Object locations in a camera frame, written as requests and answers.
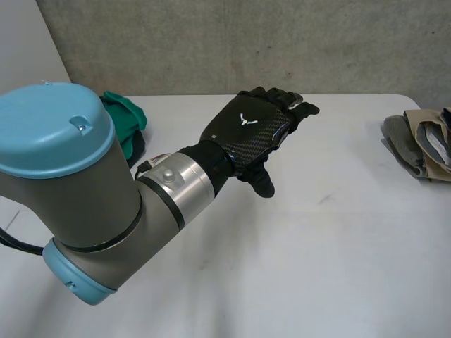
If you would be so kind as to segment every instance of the white table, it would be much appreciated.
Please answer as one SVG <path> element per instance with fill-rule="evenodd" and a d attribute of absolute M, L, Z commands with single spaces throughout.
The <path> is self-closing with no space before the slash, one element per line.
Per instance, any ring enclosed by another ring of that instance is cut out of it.
<path fill-rule="evenodd" d="M 231 98 L 132 97 L 149 119 L 147 157 L 196 143 Z M 0 337 L 448 338 L 451 186 L 415 180 L 380 141 L 385 117 L 417 105 L 398 95 L 305 99 L 321 113 L 271 155 L 275 197 L 230 180 L 98 306 L 41 258 L 0 247 Z M 45 244 L 36 216 L 4 199 L 0 225 L 17 211 L 8 231 Z"/>

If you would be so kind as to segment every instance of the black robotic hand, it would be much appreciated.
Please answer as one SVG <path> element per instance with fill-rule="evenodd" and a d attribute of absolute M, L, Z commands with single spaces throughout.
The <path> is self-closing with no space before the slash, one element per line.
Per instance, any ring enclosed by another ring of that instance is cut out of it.
<path fill-rule="evenodd" d="M 318 107 L 302 100 L 299 94 L 277 88 L 240 92 L 205 128 L 198 146 L 209 158 L 217 158 L 214 155 L 221 148 L 232 163 L 229 177 L 250 183 L 262 197 L 272 197 L 274 186 L 264 167 L 269 154 L 302 120 L 319 113 Z"/>

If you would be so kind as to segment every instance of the black ring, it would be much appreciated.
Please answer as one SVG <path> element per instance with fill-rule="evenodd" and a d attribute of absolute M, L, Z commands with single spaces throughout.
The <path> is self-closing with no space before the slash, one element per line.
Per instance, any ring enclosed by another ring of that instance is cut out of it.
<path fill-rule="evenodd" d="M 114 237 L 113 239 L 110 239 L 107 242 L 104 242 L 104 243 L 101 243 L 98 245 L 94 245 L 94 246 L 88 246 L 85 248 L 77 248 L 75 246 L 70 246 L 70 245 L 64 244 L 62 242 L 60 242 L 60 243 L 62 243 L 66 248 L 68 248 L 72 251 L 76 251 L 76 252 L 90 253 L 90 252 L 105 250 L 105 249 L 109 248 L 110 246 L 113 246 L 113 245 L 119 243 L 120 241 L 125 239 L 129 234 L 131 234 L 132 231 L 136 228 L 138 222 L 141 220 L 141 216 L 142 216 L 142 197 L 140 194 L 140 209 L 138 210 L 138 214 L 136 215 L 132 224 L 130 224 L 130 226 L 127 229 L 125 229 L 124 231 L 122 231 L 118 236 Z"/>
<path fill-rule="evenodd" d="M 141 176 L 137 179 L 137 181 L 140 181 L 141 183 L 145 184 L 153 190 L 160 199 L 167 205 L 169 210 L 171 211 L 172 215 L 175 218 L 175 221 L 178 224 L 179 231 L 185 227 L 185 219 L 183 218 L 182 213 L 180 212 L 180 209 L 178 208 L 177 204 L 175 204 L 174 200 L 168 195 L 167 192 L 164 191 L 162 187 L 152 179 Z"/>

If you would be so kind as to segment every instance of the green cloth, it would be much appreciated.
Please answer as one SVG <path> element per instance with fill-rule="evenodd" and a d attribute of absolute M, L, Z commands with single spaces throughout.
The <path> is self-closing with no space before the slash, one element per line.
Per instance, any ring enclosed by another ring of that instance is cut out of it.
<path fill-rule="evenodd" d="M 146 115 L 140 107 L 119 94 L 104 92 L 100 99 L 114 122 L 125 158 L 129 159 L 133 154 L 133 136 L 136 131 L 145 129 Z"/>

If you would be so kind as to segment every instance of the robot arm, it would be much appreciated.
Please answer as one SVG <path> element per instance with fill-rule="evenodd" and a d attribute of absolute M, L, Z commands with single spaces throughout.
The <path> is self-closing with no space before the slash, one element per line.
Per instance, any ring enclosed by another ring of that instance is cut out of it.
<path fill-rule="evenodd" d="M 0 195 L 38 215 L 55 236 L 42 254 L 46 264 L 95 305 L 199 215 L 229 177 L 273 196 L 264 162 L 318 112 L 299 94 L 240 92 L 198 144 L 134 181 L 95 93 L 76 84 L 25 87 L 0 96 Z"/>

